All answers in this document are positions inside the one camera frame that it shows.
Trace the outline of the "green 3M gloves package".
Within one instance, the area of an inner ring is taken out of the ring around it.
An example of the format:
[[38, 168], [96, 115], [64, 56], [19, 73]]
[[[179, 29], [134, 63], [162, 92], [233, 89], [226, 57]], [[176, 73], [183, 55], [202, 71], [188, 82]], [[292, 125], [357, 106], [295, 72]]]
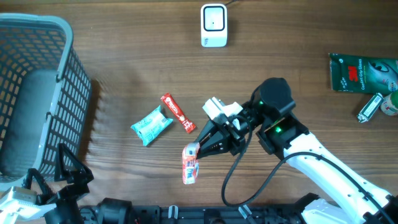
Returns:
[[389, 95], [397, 91], [397, 60], [330, 54], [331, 89]]

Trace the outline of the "green lid jar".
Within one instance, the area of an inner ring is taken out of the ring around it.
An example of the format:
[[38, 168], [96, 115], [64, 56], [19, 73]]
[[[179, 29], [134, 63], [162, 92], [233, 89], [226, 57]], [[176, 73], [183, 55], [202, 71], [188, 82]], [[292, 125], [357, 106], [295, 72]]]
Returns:
[[383, 102], [380, 105], [380, 109], [383, 113], [389, 116], [397, 115], [398, 111], [397, 96], [398, 96], [398, 91], [395, 91], [384, 97]]

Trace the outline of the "red candy bar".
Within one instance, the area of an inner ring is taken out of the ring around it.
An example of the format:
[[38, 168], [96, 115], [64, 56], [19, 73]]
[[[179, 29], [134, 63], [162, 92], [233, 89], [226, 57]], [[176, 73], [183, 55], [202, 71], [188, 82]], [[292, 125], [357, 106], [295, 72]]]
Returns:
[[181, 110], [170, 93], [166, 93], [160, 99], [182, 124], [187, 133], [191, 133], [196, 128], [196, 125], [185, 116], [184, 112]]

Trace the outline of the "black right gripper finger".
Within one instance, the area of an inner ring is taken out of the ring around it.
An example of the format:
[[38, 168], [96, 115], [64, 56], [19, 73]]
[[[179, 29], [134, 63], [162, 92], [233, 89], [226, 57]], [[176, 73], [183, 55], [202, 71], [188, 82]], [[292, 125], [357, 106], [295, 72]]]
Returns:
[[200, 131], [198, 137], [194, 142], [203, 145], [218, 131], [217, 125], [212, 120], [208, 120], [204, 128]]
[[229, 151], [229, 145], [226, 141], [207, 141], [198, 142], [199, 150], [197, 152], [197, 159], [217, 154], [223, 154]]

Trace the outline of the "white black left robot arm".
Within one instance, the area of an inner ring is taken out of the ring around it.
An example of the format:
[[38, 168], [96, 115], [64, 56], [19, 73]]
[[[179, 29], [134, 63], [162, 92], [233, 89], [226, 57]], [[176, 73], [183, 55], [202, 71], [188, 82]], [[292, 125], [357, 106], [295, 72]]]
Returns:
[[[90, 192], [88, 183], [93, 179], [92, 171], [78, 160], [66, 144], [60, 143], [55, 154], [54, 181], [66, 181], [67, 186], [54, 193], [40, 172], [30, 168], [22, 187], [31, 189], [32, 181], [36, 180], [42, 191], [37, 196], [38, 204], [55, 206], [44, 214], [47, 223], [83, 223], [77, 201]], [[85, 208], [92, 212], [97, 223], [135, 222], [132, 203], [129, 201], [105, 198], [97, 206]]]

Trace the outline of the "red white small packet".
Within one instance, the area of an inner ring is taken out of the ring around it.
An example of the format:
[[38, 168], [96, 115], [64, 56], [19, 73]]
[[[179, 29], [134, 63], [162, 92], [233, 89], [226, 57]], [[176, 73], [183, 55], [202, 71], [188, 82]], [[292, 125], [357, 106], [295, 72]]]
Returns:
[[197, 142], [187, 144], [182, 151], [182, 180], [185, 185], [194, 184], [198, 177], [199, 163], [197, 154], [200, 144]]

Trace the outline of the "teal tissue packet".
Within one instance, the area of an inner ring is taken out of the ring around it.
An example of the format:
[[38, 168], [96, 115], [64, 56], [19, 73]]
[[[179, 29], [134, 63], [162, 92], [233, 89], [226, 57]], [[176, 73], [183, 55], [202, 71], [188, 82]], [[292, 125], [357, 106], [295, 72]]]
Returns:
[[142, 140], [143, 146], [148, 146], [165, 128], [172, 124], [173, 119], [162, 114], [159, 105], [145, 118], [131, 126], [131, 129]]

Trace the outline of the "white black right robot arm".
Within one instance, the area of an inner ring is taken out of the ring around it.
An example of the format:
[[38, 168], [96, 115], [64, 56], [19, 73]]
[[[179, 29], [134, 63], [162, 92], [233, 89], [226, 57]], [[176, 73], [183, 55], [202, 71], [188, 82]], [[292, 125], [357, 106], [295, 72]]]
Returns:
[[224, 104], [216, 97], [205, 102], [209, 120], [198, 135], [199, 159], [230, 152], [237, 156], [224, 179], [227, 183], [255, 134], [270, 155], [316, 183], [335, 204], [314, 194], [298, 202], [304, 223], [397, 223], [397, 197], [361, 177], [341, 162], [304, 126], [292, 110], [295, 101], [287, 81], [268, 78], [249, 101]]

